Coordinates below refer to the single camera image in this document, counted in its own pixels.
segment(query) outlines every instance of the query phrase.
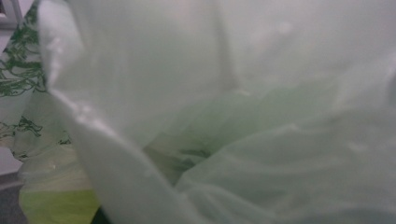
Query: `dark object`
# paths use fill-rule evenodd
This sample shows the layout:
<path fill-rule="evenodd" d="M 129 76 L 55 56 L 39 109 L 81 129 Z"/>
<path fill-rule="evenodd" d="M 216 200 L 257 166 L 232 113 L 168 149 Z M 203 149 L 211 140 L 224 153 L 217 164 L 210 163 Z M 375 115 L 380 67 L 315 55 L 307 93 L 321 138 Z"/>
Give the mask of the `dark object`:
<path fill-rule="evenodd" d="M 0 223 L 26 224 L 27 220 L 18 203 L 22 182 L 17 174 L 0 175 Z"/>
<path fill-rule="evenodd" d="M 111 222 L 107 219 L 105 213 L 103 213 L 102 208 L 100 207 L 93 217 L 92 224 L 111 224 Z"/>

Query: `gray surface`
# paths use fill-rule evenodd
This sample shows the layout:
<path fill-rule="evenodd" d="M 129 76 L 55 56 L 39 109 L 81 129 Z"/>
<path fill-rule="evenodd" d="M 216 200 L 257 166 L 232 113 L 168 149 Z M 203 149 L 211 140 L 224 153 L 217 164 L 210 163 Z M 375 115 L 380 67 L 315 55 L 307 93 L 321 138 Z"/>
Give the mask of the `gray surface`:
<path fill-rule="evenodd" d="M 0 223 L 26 224 L 27 220 L 18 204 L 22 182 L 17 174 L 0 175 Z"/>

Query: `wall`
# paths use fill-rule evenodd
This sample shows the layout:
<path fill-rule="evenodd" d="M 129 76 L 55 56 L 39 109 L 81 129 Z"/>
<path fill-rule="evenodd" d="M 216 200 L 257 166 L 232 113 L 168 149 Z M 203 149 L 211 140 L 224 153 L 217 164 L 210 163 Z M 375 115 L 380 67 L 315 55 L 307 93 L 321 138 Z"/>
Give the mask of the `wall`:
<path fill-rule="evenodd" d="M 22 15 L 25 15 L 32 5 L 33 0 L 19 0 Z M 6 47 L 8 40 L 11 38 L 13 31 L 0 30 L 0 51 Z M 0 175 L 9 174 L 18 171 L 21 163 L 16 161 L 8 148 L 0 147 Z"/>

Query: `plastic bag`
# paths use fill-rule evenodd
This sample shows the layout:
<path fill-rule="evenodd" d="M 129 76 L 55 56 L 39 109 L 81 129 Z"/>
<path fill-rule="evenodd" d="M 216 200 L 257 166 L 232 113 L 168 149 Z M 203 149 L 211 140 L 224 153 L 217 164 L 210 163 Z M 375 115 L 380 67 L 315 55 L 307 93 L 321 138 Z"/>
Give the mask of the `plastic bag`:
<path fill-rule="evenodd" d="M 20 206 L 31 224 L 90 223 L 99 207 L 45 86 L 37 2 L 0 58 L 0 146 L 23 161 Z"/>
<path fill-rule="evenodd" d="M 44 0 L 40 38 L 114 223 L 394 223 L 395 7 Z"/>

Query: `yellow-green surface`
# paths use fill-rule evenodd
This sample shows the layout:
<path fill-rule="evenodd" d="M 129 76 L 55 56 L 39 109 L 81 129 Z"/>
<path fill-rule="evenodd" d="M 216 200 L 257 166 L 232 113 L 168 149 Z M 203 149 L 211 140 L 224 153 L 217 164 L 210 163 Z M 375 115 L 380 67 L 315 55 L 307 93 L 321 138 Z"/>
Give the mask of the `yellow-green surface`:
<path fill-rule="evenodd" d="M 92 190 L 21 191 L 20 204 L 30 224 L 89 224 L 99 207 Z"/>

